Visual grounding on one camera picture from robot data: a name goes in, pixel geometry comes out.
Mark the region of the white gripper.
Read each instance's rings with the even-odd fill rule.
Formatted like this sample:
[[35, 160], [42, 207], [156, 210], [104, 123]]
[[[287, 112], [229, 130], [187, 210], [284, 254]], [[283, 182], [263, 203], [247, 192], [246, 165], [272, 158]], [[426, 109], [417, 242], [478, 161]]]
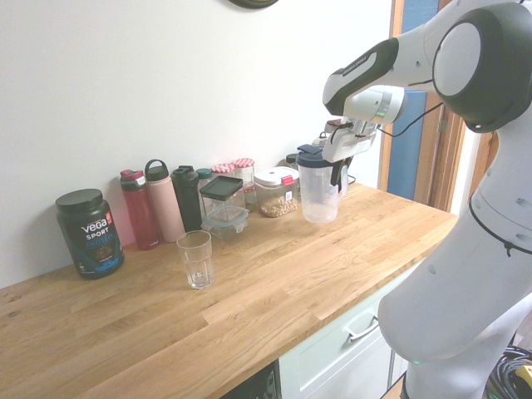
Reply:
[[368, 151], [376, 137], [377, 125], [372, 122], [327, 122], [322, 156], [332, 164], [331, 185], [348, 181], [348, 158]]

